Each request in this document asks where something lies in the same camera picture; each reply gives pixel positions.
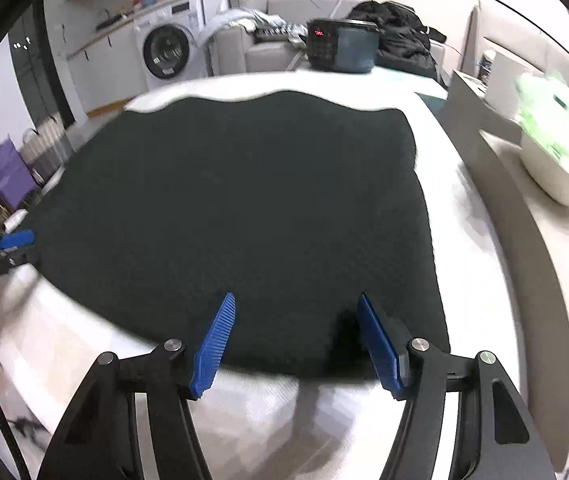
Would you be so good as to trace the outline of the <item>black electric cooker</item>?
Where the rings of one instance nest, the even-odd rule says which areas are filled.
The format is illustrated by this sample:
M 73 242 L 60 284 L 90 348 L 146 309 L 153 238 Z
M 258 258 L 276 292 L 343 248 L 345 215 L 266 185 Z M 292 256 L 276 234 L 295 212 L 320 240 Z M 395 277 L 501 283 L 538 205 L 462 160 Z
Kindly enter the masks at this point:
M 315 18 L 306 24 L 306 54 L 316 70 L 368 74 L 376 65 L 380 29 L 357 20 Z

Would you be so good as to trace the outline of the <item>white washing machine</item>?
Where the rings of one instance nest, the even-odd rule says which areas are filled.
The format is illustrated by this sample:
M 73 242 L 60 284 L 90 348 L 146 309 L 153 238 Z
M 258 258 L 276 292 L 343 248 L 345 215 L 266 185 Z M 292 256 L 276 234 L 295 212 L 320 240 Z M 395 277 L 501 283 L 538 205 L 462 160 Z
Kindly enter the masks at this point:
M 150 90 L 208 75 L 202 0 L 173 0 L 134 21 L 141 67 Z

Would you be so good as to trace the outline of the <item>purple storage box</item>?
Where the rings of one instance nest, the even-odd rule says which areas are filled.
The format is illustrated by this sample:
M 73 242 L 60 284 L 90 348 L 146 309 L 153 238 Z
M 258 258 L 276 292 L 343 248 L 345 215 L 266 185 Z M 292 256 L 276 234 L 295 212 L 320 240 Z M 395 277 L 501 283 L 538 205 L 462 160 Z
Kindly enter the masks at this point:
M 4 206 L 19 209 L 23 200 L 38 188 L 12 140 L 3 140 L 0 143 L 0 200 Z

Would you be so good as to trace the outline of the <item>white kitchen cabinet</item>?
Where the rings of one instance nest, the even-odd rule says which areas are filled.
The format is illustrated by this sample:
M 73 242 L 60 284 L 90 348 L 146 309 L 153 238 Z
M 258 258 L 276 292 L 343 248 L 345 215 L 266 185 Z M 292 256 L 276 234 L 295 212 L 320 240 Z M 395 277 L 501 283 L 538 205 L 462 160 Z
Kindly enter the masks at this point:
M 54 66 L 76 122 L 148 90 L 136 44 L 140 0 L 44 0 Z

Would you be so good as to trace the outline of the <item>grey laundry basket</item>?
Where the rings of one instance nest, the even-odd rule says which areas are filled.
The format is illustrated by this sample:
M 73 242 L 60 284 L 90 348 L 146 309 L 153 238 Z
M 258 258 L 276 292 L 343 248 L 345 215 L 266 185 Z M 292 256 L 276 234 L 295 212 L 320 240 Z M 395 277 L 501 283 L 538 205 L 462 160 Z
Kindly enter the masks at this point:
M 50 115 L 37 128 L 25 130 L 19 153 L 36 183 L 44 185 L 74 153 L 61 115 Z

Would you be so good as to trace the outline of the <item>black knitted garment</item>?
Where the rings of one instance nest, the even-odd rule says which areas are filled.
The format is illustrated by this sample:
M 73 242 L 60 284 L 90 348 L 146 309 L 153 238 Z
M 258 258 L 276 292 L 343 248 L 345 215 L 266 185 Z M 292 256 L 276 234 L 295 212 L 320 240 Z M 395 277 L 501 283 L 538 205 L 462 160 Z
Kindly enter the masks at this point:
M 449 350 L 415 159 L 395 108 L 191 98 L 108 122 L 24 224 L 42 275 L 128 333 L 193 342 L 232 292 L 228 366 L 368 377 L 362 292 Z

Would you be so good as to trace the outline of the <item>grey sofa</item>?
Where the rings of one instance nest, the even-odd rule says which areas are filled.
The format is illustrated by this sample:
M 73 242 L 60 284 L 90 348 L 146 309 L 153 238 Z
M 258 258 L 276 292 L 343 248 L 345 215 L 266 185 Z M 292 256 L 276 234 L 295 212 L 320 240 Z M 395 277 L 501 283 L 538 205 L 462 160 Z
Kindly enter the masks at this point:
M 293 70 L 315 18 L 345 18 L 355 0 L 229 0 L 207 40 L 216 76 Z

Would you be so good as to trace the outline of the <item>black jacket pile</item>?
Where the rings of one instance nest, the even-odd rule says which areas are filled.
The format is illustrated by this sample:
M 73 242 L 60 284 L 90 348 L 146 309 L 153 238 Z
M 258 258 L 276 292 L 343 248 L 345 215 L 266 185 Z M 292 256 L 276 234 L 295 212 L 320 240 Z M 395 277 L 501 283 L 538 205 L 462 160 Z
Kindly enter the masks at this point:
M 373 23 L 379 28 L 377 66 L 439 80 L 431 42 L 445 44 L 447 37 L 423 24 L 410 6 L 393 1 L 365 1 L 356 4 L 347 19 Z

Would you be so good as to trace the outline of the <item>white checked bed sheet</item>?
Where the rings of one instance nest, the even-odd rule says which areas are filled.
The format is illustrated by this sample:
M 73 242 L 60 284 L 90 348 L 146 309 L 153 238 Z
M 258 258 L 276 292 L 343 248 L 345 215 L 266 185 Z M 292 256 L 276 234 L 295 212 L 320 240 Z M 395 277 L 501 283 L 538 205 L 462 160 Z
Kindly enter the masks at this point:
M 140 96 L 27 211 L 0 363 L 42 479 L 550 479 L 489 219 L 413 82 Z

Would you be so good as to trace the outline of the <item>white box on headboard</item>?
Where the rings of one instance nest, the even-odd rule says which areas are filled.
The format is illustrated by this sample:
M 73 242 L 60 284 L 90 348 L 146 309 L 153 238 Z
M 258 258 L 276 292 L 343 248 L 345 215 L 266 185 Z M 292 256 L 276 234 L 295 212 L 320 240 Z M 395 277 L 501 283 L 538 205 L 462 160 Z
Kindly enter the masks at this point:
M 486 85 L 486 104 L 505 117 L 515 116 L 518 107 L 516 80 L 525 73 L 538 74 L 539 70 L 515 54 L 485 50 L 479 63 L 479 79 Z

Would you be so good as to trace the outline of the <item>white bowl with green bag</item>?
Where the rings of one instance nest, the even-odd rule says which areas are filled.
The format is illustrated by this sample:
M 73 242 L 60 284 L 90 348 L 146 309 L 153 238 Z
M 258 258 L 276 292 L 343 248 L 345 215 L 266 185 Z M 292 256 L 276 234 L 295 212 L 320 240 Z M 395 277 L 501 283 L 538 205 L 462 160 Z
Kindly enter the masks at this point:
M 569 207 L 569 87 L 561 76 L 515 80 L 524 168 L 558 204 Z

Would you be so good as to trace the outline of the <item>beige curved headboard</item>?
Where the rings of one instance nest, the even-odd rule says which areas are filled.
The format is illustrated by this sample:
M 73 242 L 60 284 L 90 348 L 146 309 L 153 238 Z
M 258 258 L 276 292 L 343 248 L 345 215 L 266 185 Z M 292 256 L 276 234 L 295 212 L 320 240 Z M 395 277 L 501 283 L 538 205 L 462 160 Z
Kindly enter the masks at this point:
M 519 312 L 527 403 L 555 471 L 569 471 L 569 207 L 521 160 L 521 129 L 456 72 L 439 121 L 492 219 Z

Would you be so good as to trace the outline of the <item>black door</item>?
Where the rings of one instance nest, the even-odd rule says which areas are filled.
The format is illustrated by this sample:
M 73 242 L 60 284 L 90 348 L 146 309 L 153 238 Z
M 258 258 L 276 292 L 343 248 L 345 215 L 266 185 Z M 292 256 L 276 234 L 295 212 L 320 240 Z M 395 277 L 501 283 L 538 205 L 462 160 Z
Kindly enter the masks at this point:
M 75 117 L 66 98 L 53 61 L 44 0 L 34 0 L 9 30 L 12 64 L 16 80 L 35 127 L 59 116 L 65 128 Z

